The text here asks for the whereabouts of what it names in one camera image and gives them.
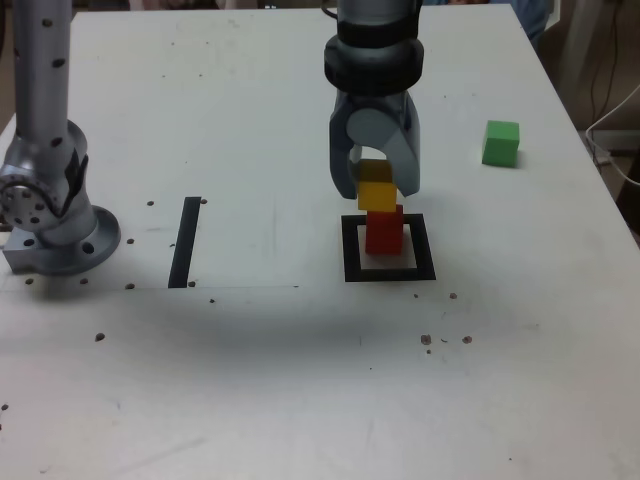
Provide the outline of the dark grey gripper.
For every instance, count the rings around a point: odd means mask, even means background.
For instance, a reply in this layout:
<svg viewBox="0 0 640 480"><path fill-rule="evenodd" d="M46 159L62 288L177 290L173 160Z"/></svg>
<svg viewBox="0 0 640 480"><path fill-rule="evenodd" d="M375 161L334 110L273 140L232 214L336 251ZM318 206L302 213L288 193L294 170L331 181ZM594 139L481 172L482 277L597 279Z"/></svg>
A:
<svg viewBox="0 0 640 480"><path fill-rule="evenodd" d="M333 183L345 199L357 198L351 162L362 148L382 152L392 180L404 197L420 189L420 122L407 91L389 96L358 96L338 90L329 121L329 165Z"/></svg>

